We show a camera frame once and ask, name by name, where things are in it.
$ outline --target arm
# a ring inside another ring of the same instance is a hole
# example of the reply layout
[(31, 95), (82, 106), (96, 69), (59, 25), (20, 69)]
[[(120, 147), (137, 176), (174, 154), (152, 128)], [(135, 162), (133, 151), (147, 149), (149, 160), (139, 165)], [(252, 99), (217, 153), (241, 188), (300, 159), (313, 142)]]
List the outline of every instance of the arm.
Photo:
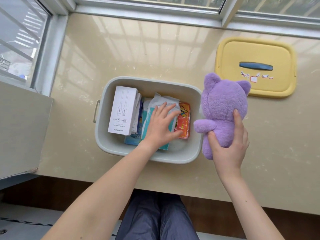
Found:
[(249, 146), (248, 132), (237, 110), (233, 115), (234, 139), (229, 148), (220, 146), (214, 132), (208, 134), (218, 176), (231, 198), (248, 240), (284, 240), (241, 176), (240, 167)]
[(196, 120), (193, 123), (194, 130), (197, 133), (207, 133), (213, 131), (217, 125), (213, 120)]
[(62, 214), (42, 240), (108, 239), (125, 208), (138, 177), (155, 151), (181, 135), (169, 123), (180, 111), (175, 104), (155, 108), (146, 138), (98, 181), (87, 188)]

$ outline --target beige countertop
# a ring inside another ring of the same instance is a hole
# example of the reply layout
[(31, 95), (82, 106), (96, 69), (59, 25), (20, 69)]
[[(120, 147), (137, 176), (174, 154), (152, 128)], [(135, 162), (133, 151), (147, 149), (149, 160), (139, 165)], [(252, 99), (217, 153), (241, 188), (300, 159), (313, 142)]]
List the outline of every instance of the beige countertop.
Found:
[[(320, 214), (320, 40), (72, 14), (37, 173), (96, 181), (121, 158), (101, 151), (94, 137), (95, 104), (107, 82), (135, 76), (202, 90), (217, 45), (230, 36), (283, 41), (296, 50), (294, 94), (248, 98), (242, 173), (262, 206)], [(230, 201), (202, 154), (184, 165), (148, 162), (136, 188)]]

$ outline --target white window frame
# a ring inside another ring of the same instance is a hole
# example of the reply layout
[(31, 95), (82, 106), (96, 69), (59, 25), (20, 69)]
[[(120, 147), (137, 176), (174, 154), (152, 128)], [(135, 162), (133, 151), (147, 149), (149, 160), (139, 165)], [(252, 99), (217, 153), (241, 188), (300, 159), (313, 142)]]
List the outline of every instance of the white window frame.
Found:
[(46, 96), (51, 93), (70, 13), (320, 39), (319, 19), (239, 11), (243, 0), (224, 0), (219, 12), (206, 7), (134, 0), (39, 1), (52, 17), (34, 72), (35, 89), (31, 90)]

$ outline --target basket handle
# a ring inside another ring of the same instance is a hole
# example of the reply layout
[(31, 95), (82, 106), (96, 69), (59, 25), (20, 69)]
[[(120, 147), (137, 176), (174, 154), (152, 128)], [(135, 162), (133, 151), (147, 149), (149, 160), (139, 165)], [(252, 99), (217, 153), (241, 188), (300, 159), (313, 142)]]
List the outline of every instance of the basket handle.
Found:
[(94, 122), (94, 123), (97, 122), (97, 120), (96, 120), (96, 113), (97, 113), (98, 104), (100, 104), (100, 100), (97, 101), (96, 108), (95, 108), (95, 110), (94, 110), (94, 116), (93, 116), (93, 122)]

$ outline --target charging cable box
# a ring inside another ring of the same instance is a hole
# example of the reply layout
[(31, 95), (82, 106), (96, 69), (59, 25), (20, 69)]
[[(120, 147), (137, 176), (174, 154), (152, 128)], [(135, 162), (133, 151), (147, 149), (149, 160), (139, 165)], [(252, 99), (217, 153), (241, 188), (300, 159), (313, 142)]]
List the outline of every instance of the charging cable box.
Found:
[(130, 135), (138, 90), (117, 86), (115, 89), (108, 132)]

